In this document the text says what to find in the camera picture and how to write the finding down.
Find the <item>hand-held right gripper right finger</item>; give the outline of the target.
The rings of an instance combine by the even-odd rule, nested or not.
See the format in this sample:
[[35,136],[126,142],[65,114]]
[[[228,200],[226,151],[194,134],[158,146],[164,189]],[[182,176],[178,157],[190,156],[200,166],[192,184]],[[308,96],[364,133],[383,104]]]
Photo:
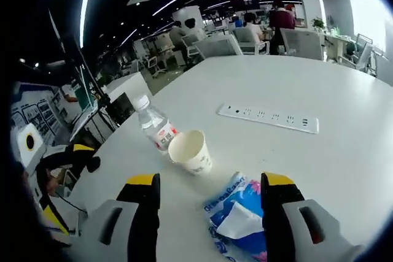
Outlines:
[[355,261],[361,245],[343,237],[340,222],[290,178],[261,174],[261,204],[268,261]]

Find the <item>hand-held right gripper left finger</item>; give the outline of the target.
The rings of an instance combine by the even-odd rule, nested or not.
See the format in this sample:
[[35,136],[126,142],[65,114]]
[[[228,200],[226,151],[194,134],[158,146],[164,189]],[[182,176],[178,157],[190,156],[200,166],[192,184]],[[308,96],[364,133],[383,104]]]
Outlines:
[[130,177],[116,199],[89,215],[82,261],[156,261],[159,209],[159,173]]

